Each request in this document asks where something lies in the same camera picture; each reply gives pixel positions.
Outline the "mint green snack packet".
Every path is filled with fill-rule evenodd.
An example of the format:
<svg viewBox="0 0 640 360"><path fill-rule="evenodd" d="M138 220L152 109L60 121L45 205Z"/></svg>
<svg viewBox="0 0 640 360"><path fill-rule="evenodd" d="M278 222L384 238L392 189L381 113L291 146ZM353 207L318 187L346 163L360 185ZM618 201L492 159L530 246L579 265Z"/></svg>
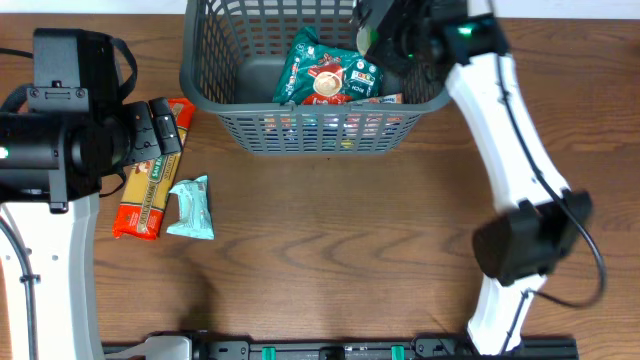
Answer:
<svg viewBox="0 0 640 360"><path fill-rule="evenodd" d="M178 197L179 219L167 227L168 234L214 240L215 233L209 211L208 176L181 180L169 191Z"/></svg>

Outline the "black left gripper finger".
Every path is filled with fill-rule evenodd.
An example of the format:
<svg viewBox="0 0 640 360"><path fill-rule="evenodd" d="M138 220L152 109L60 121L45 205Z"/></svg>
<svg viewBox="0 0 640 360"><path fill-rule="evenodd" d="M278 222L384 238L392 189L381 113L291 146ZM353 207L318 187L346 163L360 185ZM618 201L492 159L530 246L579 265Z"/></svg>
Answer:
<svg viewBox="0 0 640 360"><path fill-rule="evenodd" d="M183 144L179 135L176 119L166 98L149 101L152 125L162 155L181 153Z"/></svg>
<svg viewBox="0 0 640 360"><path fill-rule="evenodd" d="M131 130L131 145L124 159L125 165L154 160L161 156L152 114L146 102L136 102L124 106L126 124Z"/></svg>

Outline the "green coffee sachet bag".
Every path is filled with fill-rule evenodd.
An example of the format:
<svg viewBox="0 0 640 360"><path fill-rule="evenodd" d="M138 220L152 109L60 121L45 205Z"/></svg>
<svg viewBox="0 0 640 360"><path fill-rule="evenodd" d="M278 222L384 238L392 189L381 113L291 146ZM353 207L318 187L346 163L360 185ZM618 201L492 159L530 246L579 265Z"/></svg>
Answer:
<svg viewBox="0 0 640 360"><path fill-rule="evenodd" d="M296 105L342 105L380 95L384 72L360 53L323 45L315 29L294 37L273 101Z"/></svg>

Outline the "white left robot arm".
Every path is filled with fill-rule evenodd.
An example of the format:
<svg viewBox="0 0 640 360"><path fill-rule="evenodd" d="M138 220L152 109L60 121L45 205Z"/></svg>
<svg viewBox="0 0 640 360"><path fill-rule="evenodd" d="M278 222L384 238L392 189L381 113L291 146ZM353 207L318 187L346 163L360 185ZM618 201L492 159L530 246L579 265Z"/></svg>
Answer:
<svg viewBox="0 0 640 360"><path fill-rule="evenodd" d="M100 359L94 235L102 180L182 150L165 98L130 102L127 44L39 28L34 79L1 107L1 267L16 359Z"/></svg>

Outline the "red spaghetti packet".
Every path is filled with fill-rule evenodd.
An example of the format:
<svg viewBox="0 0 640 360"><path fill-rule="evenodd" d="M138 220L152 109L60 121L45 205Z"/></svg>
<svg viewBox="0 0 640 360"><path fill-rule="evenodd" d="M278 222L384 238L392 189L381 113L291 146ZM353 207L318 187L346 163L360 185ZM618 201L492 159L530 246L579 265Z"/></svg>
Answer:
<svg viewBox="0 0 640 360"><path fill-rule="evenodd" d="M163 155L131 169L112 226L115 238L131 235L155 240L159 236L181 155Z"/></svg>

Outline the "green lid jar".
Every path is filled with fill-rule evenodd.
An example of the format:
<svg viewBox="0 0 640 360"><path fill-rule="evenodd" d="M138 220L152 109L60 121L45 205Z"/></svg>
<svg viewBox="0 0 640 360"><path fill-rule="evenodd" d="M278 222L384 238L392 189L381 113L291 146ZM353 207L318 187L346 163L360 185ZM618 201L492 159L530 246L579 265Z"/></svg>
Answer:
<svg viewBox="0 0 640 360"><path fill-rule="evenodd" d="M356 35L356 47L362 56L372 56L374 45L378 39L378 32L370 27L364 26L358 29Z"/></svg>

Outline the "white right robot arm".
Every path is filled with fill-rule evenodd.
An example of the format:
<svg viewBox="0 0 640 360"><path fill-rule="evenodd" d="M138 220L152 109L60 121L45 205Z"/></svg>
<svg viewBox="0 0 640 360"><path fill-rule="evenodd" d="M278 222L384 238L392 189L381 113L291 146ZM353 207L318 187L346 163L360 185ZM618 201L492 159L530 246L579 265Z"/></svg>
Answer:
<svg viewBox="0 0 640 360"><path fill-rule="evenodd" d="M565 359L523 340L532 301L586 236L590 196L547 154L492 13L464 1L208 1L186 6L181 89L257 155L380 154L454 102L486 168L496 217L473 235L483 272L464 339L416 340L418 359Z"/></svg>

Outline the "colourful tissue multipack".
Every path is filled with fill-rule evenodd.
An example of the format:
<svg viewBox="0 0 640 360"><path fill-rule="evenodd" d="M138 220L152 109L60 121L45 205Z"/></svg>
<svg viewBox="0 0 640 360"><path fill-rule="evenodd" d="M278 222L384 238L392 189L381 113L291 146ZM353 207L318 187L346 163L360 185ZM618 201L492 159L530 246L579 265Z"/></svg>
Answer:
<svg viewBox="0 0 640 360"><path fill-rule="evenodd" d="M372 98L355 101L355 104L402 104L402 103L403 103L402 93L372 97Z"/></svg>

